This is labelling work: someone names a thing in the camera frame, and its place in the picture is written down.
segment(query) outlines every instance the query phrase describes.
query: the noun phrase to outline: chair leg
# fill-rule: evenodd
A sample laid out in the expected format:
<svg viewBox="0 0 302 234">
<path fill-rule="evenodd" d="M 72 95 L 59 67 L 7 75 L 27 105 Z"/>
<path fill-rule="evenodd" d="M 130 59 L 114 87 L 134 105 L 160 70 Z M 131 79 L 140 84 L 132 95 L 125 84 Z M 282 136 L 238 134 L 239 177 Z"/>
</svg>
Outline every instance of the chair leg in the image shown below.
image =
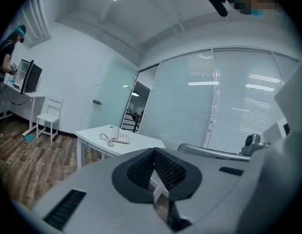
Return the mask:
<svg viewBox="0 0 302 234">
<path fill-rule="evenodd" d="M 52 143 L 52 132 L 53 132 L 52 127 L 53 127 L 53 123 L 51 123 L 51 131 L 50 131 L 51 143 Z"/>
<path fill-rule="evenodd" d="M 57 131 L 56 131 L 55 135 L 58 135 L 59 127 L 60 127 L 60 119 L 58 119 L 58 123 L 57 123 Z"/>
<path fill-rule="evenodd" d="M 37 130 L 37 139 L 39 138 L 39 129 L 38 129 L 38 126 L 39 126 L 39 119 L 37 118 L 37 127 L 36 127 L 36 130 Z"/>
</svg>

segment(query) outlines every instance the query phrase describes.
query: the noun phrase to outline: black mesh opening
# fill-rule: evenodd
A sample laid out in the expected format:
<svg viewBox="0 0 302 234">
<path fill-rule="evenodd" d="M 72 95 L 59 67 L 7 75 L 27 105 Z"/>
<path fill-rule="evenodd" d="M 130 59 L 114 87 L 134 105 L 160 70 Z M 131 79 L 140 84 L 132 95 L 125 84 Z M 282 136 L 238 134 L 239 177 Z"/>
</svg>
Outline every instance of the black mesh opening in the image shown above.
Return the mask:
<svg viewBox="0 0 302 234">
<path fill-rule="evenodd" d="M 155 170 L 167 190 L 174 188 L 186 176 L 186 170 L 172 160 L 155 151 Z"/>
<path fill-rule="evenodd" d="M 144 158 L 138 160 L 127 170 L 127 176 L 131 182 L 148 189 L 150 177 L 154 171 L 154 153 L 151 152 Z"/>
</svg>

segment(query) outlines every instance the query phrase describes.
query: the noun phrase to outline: black cable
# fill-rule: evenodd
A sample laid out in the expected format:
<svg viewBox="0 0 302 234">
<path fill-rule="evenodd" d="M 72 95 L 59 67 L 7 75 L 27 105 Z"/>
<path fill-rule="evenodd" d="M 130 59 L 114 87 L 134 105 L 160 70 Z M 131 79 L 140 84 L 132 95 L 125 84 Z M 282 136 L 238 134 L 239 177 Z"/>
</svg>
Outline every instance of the black cable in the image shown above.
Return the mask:
<svg viewBox="0 0 302 234">
<path fill-rule="evenodd" d="M 9 77 L 9 80 L 8 80 L 8 82 L 7 82 L 6 86 L 5 86 L 5 88 L 4 88 L 2 91 L 0 91 L 0 93 L 2 93 L 2 97 L 4 98 L 3 92 L 5 91 L 5 94 L 6 94 L 6 97 L 7 97 L 7 99 L 4 98 L 5 100 L 8 100 L 8 101 L 11 102 L 13 105 L 22 106 L 23 104 L 25 104 L 26 102 L 28 102 L 28 101 L 30 100 L 30 98 L 29 98 L 27 101 L 25 101 L 25 102 L 23 102 L 23 103 L 21 103 L 21 104 L 12 102 L 12 101 L 10 100 L 10 98 L 9 98 L 8 91 L 7 91 L 7 86 L 8 86 L 8 84 L 9 84 L 10 78 L 11 78 L 11 75 L 10 75 L 10 77 Z"/>
</svg>

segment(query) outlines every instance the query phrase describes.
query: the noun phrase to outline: white table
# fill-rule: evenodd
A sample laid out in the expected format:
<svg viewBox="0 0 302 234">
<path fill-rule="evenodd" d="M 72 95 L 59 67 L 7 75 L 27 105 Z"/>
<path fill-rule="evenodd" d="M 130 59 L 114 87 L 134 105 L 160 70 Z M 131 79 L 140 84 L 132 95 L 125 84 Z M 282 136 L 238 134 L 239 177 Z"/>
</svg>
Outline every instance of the white table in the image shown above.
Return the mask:
<svg viewBox="0 0 302 234">
<path fill-rule="evenodd" d="M 13 79 L 13 77 L 14 77 L 14 76 L 7 76 L 7 75 L 6 75 L 6 76 L 5 76 L 5 79 L 4 79 L 4 84 L 5 84 L 8 88 L 10 88 L 10 89 L 12 89 L 12 90 L 14 90 L 14 91 L 20 93 L 20 89 L 14 87 L 14 86 L 13 86 L 13 83 L 9 81 L 10 79 Z M 42 97 L 45 97 L 45 95 L 42 95 L 42 94 L 37 93 L 37 92 L 24 93 L 24 95 L 27 96 L 27 97 L 29 97 L 30 101 L 32 102 L 32 110 L 31 110 L 31 114 L 30 114 L 30 118 L 29 118 L 29 129 L 28 129 L 26 132 L 23 133 L 23 136 L 26 136 L 27 134 L 29 134 L 32 130 L 34 130 L 34 129 L 37 127 L 37 125 L 33 126 L 34 107 L 35 107 L 36 98 L 42 98 Z M 9 117 L 9 116 L 11 116 L 11 115 L 12 115 L 12 114 L 7 115 L 7 114 L 6 114 L 6 110 L 5 110 L 5 111 L 3 112 L 3 117 L 1 117 L 1 118 L 6 118 L 6 117 Z"/>
<path fill-rule="evenodd" d="M 102 127 L 91 128 L 91 129 L 75 132 L 75 135 L 78 137 L 77 138 L 78 169 L 86 164 L 86 152 L 85 152 L 86 146 L 89 146 L 102 153 L 102 160 L 105 159 L 105 155 L 114 157 L 114 156 L 119 156 L 122 154 L 130 153 L 146 148 L 153 148 L 153 147 L 166 148 L 164 143 L 160 139 L 150 138 L 147 136 L 135 134 L 133 132 L 129 132 L 130 144 L 113 142 L 114 146 L 109 147 L 106 144 L 106 141 L 100 139 L 100 134 L 103 133 L 106 134 L 107 136 L 111 136 L 112 130 L 113 128 L 111 125 L 106 125 Z M 155 202 L 160 197 L 163 190 L 164 190 L 163 183 L 162 182 L 157 183 L 155 191 L 153 192 Z"/>
</svg>

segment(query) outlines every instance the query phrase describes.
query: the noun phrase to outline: person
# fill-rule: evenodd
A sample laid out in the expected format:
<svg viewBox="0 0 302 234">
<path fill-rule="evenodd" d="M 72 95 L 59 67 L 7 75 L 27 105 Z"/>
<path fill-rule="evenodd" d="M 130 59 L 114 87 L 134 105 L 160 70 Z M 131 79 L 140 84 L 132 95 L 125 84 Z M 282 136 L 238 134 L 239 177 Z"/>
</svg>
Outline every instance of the person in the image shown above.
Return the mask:
<svg viewBox="0 0 302 234">
<path fill-rule="evenodd" d="M 15 70 L 9 67 L 9 61 L 11 60 L 15 44 L 19 41 L 24 42 L 25 33 L 25 25 L 20 25 L 0 44 L 0 95 L 5 74 L 8 73 L 12 76 L 15 74 Z"/>
</svg>

